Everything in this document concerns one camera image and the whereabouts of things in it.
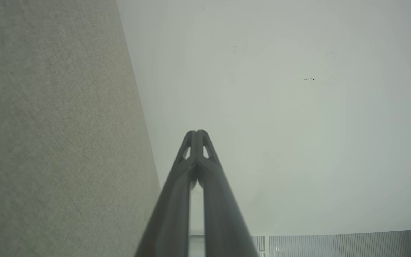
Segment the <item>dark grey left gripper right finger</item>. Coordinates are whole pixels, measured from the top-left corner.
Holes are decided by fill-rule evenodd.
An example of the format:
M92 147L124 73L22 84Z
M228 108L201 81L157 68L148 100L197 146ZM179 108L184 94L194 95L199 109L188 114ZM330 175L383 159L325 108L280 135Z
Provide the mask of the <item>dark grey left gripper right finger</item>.
M210 136L205 130L198 130L196 136L199 183L204 193L206 256L257 257L253 239Z

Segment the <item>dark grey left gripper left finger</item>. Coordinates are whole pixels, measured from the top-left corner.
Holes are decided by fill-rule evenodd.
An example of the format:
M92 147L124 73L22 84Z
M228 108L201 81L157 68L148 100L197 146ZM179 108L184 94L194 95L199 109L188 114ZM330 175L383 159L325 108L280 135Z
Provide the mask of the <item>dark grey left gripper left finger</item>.
M195 131L181 144L135 257L187 257L190 193L196 183L193 156Z

